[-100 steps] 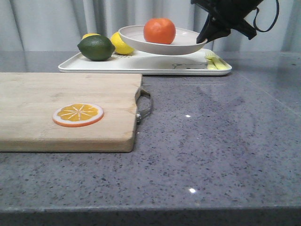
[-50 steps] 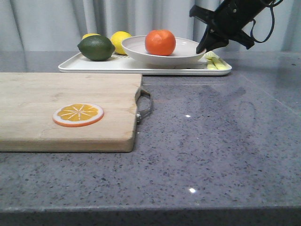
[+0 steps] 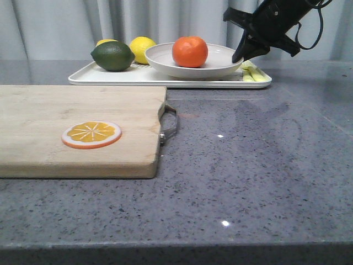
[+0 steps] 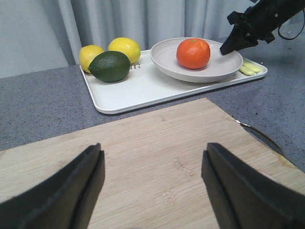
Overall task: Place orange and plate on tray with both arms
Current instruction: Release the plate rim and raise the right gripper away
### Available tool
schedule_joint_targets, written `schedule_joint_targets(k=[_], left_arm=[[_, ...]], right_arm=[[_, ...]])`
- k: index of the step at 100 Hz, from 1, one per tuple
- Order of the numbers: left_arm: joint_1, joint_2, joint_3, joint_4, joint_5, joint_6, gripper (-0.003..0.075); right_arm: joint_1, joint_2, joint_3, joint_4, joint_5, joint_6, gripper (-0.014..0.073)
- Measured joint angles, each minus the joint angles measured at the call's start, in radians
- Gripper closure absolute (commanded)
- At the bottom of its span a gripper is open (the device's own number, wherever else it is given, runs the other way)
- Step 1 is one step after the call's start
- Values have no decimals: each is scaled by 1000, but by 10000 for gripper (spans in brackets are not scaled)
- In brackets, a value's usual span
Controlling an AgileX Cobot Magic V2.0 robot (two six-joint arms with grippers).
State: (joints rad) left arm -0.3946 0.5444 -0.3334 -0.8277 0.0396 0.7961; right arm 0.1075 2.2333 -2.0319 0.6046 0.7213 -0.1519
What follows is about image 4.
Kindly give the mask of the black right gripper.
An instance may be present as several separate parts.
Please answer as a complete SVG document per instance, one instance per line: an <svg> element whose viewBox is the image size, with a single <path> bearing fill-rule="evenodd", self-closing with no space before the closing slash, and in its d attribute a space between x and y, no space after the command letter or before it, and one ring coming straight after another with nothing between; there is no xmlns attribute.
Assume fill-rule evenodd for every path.
<svg viewBox="0 0 305 229"><path fill-rule="evenodd" d="M303 0L260 0L245 12L233 11L228 21L233 30L220 47L222 55L267 43L275 38L272 32L305 8Z"/></svg>

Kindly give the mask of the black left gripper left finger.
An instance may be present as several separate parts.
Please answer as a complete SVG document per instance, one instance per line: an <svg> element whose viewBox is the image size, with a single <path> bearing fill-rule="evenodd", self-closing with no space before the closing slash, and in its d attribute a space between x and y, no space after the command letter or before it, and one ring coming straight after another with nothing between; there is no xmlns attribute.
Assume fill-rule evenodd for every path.
<svg viewBox="0 0 305 229"><path fill-rule="evenodd" d="M85 229L105 180L104 151L89 146L35 187L0 204L2 229Z"/></svg>

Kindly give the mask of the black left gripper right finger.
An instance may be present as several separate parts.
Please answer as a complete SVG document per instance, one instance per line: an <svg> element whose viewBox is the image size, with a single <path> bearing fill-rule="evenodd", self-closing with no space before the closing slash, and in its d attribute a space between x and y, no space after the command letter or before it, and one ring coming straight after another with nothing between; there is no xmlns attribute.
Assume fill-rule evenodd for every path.
<svg viewBox="0 0 305 229"><path fill-rule="evenodd" d="M258 172L219 143L203 152L202 179L221 229L303 229L305 197Z"/></svg>

